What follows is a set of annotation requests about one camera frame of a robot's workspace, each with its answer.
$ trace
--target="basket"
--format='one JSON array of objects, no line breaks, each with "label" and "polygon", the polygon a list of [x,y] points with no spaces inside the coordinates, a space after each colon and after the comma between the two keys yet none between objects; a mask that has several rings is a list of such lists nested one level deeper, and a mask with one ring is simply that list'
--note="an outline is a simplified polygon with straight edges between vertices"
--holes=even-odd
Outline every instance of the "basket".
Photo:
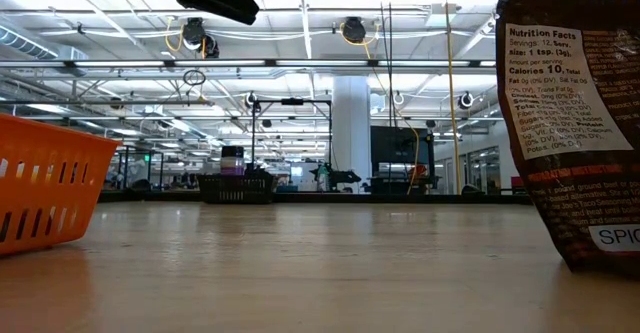
[{"label": "basket", "polygon": [[202,201],[211,204],[267,204],[273,200],[272,175],[223,176],[199,175]]},{"label": "basket", "polygon": [[117,146],[0,115],[0,255],[81,238]]}]

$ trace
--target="nutrition facts label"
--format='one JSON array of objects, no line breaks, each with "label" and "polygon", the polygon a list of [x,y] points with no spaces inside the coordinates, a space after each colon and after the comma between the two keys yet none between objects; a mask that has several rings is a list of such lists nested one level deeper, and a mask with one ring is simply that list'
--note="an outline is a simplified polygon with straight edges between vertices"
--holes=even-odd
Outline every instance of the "nutrition facts label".
[{"label": "nutrition facts label", "polygon": [[506,25],[505,93],[525,159],[632,150],[593,82],[579,30]]}]

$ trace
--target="orange plastic basket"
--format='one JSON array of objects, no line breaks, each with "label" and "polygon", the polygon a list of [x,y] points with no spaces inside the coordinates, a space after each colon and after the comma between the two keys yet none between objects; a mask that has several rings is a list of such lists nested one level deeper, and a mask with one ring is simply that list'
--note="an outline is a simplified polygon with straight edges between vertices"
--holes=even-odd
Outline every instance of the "orange plastic basket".
[{"label": "orange plastic basket", "polygon": [[0,255],[81,238],[117,146],[0,115]]}]

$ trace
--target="pillar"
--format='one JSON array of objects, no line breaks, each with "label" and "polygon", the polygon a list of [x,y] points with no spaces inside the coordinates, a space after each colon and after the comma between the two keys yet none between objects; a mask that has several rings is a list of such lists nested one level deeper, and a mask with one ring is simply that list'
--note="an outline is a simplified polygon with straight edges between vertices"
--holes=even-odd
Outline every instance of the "pillar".
[{"label": "pillar", "polygon": [[371,185],[370,88],[366,76],[333,78],[333,169],[353,170],[362,181],[339,184],[359,192],[363,182]]}]

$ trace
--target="brown bag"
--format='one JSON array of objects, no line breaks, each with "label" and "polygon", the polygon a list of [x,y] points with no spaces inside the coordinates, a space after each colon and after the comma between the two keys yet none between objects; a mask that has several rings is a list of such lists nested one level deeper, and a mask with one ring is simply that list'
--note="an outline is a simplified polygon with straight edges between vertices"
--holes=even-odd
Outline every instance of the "brown bag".
[{"label": "brown bag", "polygon": [[640,276],[640,0],[499,0],[511,151],[569,268]]}]

